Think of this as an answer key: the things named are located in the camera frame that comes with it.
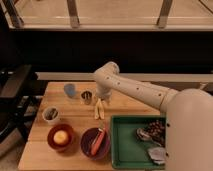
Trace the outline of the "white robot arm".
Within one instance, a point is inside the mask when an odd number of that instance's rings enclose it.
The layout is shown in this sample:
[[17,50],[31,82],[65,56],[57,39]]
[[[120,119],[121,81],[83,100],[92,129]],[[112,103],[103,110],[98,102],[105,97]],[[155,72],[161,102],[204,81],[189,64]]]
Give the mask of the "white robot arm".
[[115,62],[98,68],[93,78],[99,98],[109,98],[114,89],[166,115],[165,171],[213,171],[212,95],[121,77]]

